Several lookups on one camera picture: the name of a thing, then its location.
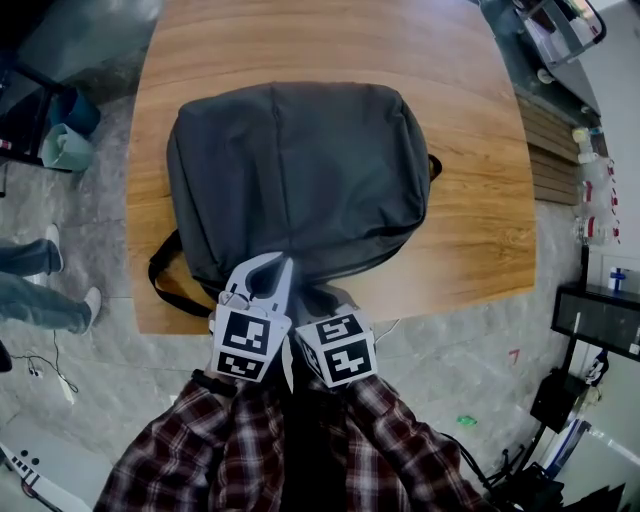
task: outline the backpack strap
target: backpack strap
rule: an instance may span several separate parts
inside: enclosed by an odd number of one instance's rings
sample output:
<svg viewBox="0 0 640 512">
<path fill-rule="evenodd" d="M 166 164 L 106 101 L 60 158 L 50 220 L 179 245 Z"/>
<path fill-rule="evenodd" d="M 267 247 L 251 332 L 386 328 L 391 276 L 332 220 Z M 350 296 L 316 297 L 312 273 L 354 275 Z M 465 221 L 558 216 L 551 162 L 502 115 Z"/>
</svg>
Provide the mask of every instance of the backpack strap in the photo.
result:
<svg viewBox="0 0 640 512">
<path fill-rule="evenodd" d="M 167 269 L 169 262 L 175 254 L 179 252 L 182 252 L 182 240 L 180 240 L 180 233 L 176 229 L 169 235 L 169 238 L 163 242 L 160 249 L 151 256 L 149 260 L 149 281 L 158 294 L 158 297 L 163 301 L 168 302 L 172 306 L 190 315 L 207 318 L 212 311 L 208 307 L 198 304 L 186 297 L 176 295 L 175 293 L 165 292 L 156 285 L 158 276 Z"/>
<path fill-rule="evenodd" d="M 429 181 L 435 180 L 442 172 L 442 162 L 435 156 L 429 155 Z"/>
</svg>

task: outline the green object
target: green object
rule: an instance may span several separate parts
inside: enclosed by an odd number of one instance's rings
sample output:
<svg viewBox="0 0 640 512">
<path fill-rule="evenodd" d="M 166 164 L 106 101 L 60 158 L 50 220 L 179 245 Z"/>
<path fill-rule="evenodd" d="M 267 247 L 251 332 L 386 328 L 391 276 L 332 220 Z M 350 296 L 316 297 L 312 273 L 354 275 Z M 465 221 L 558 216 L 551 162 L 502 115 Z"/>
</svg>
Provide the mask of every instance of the green object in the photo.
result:
<svg viewBox="0 0 640 512">
<path fill-rule="evenodd" d="M 464 425 L 465 427 L 473 427 L 478 421 L 471 416 L 458 416 L 457 419 L 460 425 Z"/>
<path fill-rule="evenodd" d="M 93 148 L 66 124 L 57 124 L 44 138 L 41 157 L 45 167 L 83 172 L 91 164 Z"/>
</svg>

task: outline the trash bin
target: trash bin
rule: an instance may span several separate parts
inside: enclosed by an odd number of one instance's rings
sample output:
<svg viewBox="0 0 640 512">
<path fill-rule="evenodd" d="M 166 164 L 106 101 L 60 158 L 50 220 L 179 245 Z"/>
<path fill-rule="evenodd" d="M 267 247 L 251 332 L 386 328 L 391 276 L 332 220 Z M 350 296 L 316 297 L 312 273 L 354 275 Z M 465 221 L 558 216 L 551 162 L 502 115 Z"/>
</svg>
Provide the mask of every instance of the trash bin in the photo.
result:
<svg viewBox="0 0 640 512">
<path fill-rule="evenodd" d="M 72 130 L 91 135 L 100 122 L 100 111 L 78 89 L 70 87 L 56 96 L 51 107 L 51 124 L 66 124 Z"/>
<path fill-rule="evenodd" d="M 41 157 L 45 167 L 83 172 L 91 164 L 93 148 L 66 124 L 57 124 L 44 138 Z"/>
</svg>

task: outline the wooden table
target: wooden table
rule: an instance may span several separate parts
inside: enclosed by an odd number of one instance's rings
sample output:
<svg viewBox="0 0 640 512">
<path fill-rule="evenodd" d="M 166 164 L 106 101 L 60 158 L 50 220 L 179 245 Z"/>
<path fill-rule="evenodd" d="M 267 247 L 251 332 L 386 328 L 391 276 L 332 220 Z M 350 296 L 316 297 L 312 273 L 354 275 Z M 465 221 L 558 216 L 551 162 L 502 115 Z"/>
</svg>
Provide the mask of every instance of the wooden table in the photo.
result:
<svg viewBox="0 0 640 512">
<path fill-rule="evenodd" d="M 444 165 L 427 221 L 389 262 L 338 281 L 376 321 L 530 291 L 531 169 L 511 82 L 467 0 L 167 0 L 135 105 L 127 243 L 143 333 L 203 334 L 162 302 L 149 257 L 175 229 L 166 145 L 178 108 L 270 81 L 355 81 L 400 91 Z M 176 260 L 162 283 L 213 302 Z"/>
</svg>

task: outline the cabinet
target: cabinet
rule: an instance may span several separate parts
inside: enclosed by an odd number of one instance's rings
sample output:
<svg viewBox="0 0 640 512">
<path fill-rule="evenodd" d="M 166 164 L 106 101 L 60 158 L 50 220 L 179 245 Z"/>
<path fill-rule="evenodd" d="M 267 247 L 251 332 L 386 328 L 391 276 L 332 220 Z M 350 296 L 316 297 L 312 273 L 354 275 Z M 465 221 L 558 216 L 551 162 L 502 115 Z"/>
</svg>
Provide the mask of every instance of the cabinet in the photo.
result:
<svg viewBox="0 0 640 512">
<path fill-rule="evenodd" d="M 556 292 L 551 328 L 640 361 L 640 295 L 602 286 L 563 285 Z"/>
</svg>

